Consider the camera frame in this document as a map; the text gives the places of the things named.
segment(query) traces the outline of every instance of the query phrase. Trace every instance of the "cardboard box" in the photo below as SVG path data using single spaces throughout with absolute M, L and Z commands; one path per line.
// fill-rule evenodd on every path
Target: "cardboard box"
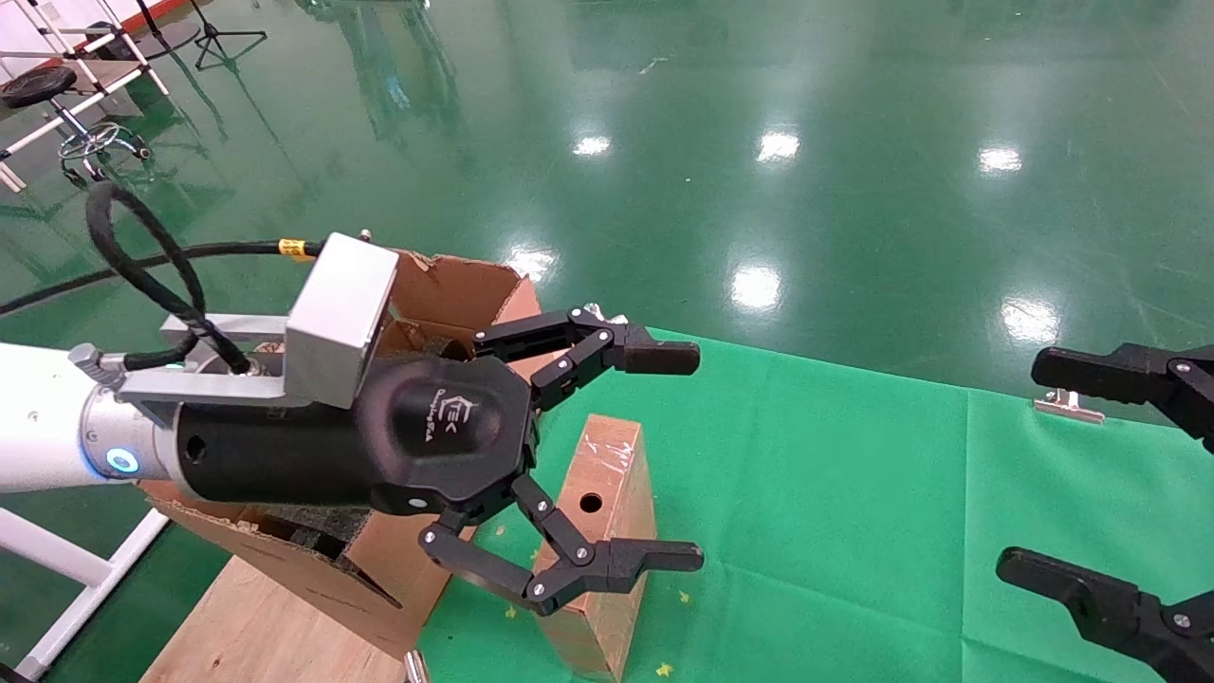
M 656 539 L 653 489 L 641 426 L 590 416 L 556 507 L 589 541 Z M 554 562 L 556 553 L 545 543 L 533 571 Z M 642 576 L 626 596 L 580 596 L 556 614 L 539 619 L 540 631 L 578 676 L 619 683 L 643 593 Z
M 420 352 L 435 338 L 471 351 L 472 332 L 539 312 L 535 288 L 507 266 L 401 251 L 392 312 L 376 354 Z M 523 377 L 551 358 L 511 364 Z M 357 520 L 348 543 L 300 546 L 301 528 L 262 506 L 219 505 L 146 482 L 151 502 L 177 524 L 229 551 L 385 653 L 403 658 L 416 643 L 449 574 L 416 543 L 432 516 Z M 464 537 L 473 530 L 465 530 Z

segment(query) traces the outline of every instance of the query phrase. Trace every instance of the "wooden block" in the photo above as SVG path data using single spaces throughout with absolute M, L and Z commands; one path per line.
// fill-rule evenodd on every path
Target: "wooden block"
M 240 558 L 140 683 L 403 683 L 404 664 Z
M 590 416 L 556 505 L 589 541 L 657 537 L 641 426 Z M 534 571 L 554 562 L 556 553 L 544 545 Z M 628 596 L 585 594 L 539 626 L 574 673 L 619 683 L 643 593 L 642 577 Z

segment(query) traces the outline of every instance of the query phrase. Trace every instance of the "green floor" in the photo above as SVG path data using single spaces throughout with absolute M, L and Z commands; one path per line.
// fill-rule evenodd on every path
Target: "green floor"
M 271 34 L 238 70 L 155 63 L 177 112 L 131 121 L 151 176 L 118 171 L 183 243 L 369 228 L 512 262 L 549 306 L 1022 397 L 1042 346 L 1210 340 L 1210 2 L 299 2 L 208 5 Z M 44 142 L 0 192 L 0 297 L 101 264 Z M 306 273 L 199 268 L 214 311 L 280 313 Z M 0 337 L 149 349 L 160 317 L 102 285 Z M 102 553 L 141 512 L 0 505 Z M 168 534 L 51 681 L 136 681 L 222 559 Z M 0 558 L 0 661 L 70 599 L 47 581 Z

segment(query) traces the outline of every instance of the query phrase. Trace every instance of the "black robotic gripper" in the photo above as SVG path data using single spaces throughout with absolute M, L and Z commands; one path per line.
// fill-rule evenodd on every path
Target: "black robotic gripper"
M 1214 453 L 1214 347 L 1173 353 L 1122 345 L 1107 357 L 1049 348 L 1033 381 L 1084 397 L 1151 404 Z M 1084 641 L 1134 658 L 1168 683 L 1214 683 L 1214 591 L 1164 605 L 1134 584 L 1026 551 L 1008 548 L 1003 581 L 1062 603 Z

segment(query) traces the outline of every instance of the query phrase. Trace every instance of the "silver mounting bracket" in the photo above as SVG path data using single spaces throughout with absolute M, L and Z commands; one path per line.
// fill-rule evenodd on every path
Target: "silver mounting bracket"
M 1085 409 L 1079 405 L 1079 394 L 1066 389 L 1051 389 L 1045 399 L 1033 402 L 1033 409 L 1043 414 L 1057 415 L 1087 422 L 1091 425 L 1104 425 L 1105 414 Z

